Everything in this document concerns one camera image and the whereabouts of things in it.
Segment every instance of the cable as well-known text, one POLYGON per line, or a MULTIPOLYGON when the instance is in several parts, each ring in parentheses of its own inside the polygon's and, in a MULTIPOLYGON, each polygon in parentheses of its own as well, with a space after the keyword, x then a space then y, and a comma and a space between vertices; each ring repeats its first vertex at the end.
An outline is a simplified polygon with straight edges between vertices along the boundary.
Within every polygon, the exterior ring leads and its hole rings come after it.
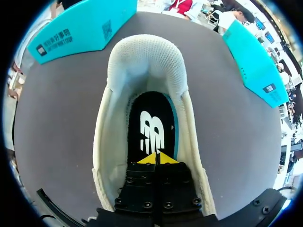
POLYGON ((297 189, 293 186, 282 187, 282 188, 278 189, 277 191, 280 192, 280 191, 287 190, 287 189, 297 191, 297 189))

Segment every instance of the yellow triangle marker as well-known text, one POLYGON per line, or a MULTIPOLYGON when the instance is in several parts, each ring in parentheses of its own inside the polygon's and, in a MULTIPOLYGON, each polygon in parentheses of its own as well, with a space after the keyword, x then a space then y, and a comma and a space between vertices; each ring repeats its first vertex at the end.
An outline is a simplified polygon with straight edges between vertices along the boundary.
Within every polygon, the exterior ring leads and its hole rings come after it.
POLYGON ((165 164, 165 163, 179 163, 178 161, 172 159, 171 157, 167 156, 166 154, 160 152, 160 164, 165 164))
MULTIPOLYGON (((178 161, 172 159, 171 157, 167 156, 166 154, 160 152, 160 164, 165 164, 165 163, 179 163, 178 161)), ((138 164, 146 164, 146 163, 151 163, 151 164, 156 164, 156 153, 152 153, 151 155, 145 157, 141 161, 137 162, 138 164)))
POLYGON ((156 164, 156 153, 152 153, 151 155, 145 157, 141 161, 137 162, 138 164, 146 164, 146 163, 151 163, 151 164, 156 164))

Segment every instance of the circular platform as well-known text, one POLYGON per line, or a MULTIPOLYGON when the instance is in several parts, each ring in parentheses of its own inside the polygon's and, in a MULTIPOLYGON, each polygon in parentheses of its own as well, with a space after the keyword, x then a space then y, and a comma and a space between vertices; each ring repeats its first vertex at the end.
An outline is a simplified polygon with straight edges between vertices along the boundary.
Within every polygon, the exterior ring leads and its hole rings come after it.
POLYGON ((246 89, 217 33, 167 15, 140 12, 99 52, 35 64, 17 109, 15 150, 34 200, 43 188, 72 217, 95 216, 95 123, 113 46, 136 34, 158 35, 181 50, 187 68, 200 156, 222 219, 274 184, 281 149, 278 109, 246 89))

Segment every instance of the red shirt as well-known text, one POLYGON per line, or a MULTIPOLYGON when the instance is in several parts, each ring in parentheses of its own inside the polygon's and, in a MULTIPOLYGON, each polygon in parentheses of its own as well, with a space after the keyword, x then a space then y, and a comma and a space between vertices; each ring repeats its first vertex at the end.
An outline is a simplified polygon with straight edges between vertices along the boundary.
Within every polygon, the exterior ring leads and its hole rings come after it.
POLYGON ((182 0, 175 0, 174 4, 172 4, 169 8, 169 10, 171 10, 172 8, 175 8, 177 5, 177 2, 180 1, 181 3, 178 5, 178 13, 182 14, 185 16, 185 12, 189 11, 193 1, 192 0, 185 0, 184 2, 182 2, 182 0))

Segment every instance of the new balance logo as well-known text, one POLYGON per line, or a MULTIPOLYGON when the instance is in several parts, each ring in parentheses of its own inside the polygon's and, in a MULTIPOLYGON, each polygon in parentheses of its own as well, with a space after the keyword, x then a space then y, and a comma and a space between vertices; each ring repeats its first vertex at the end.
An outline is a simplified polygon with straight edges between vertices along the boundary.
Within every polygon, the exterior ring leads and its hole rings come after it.
POLYGON ((160 153, 159 149, 164 149, 164 128, 161 120, 158 117, 151 117, 151 115, 142 111, 140 115, 140 133, 146 139, 140 140, 140 148, 144 151, 144 143, 146 154, 149 155, 149 148, 151 153, 160 153))

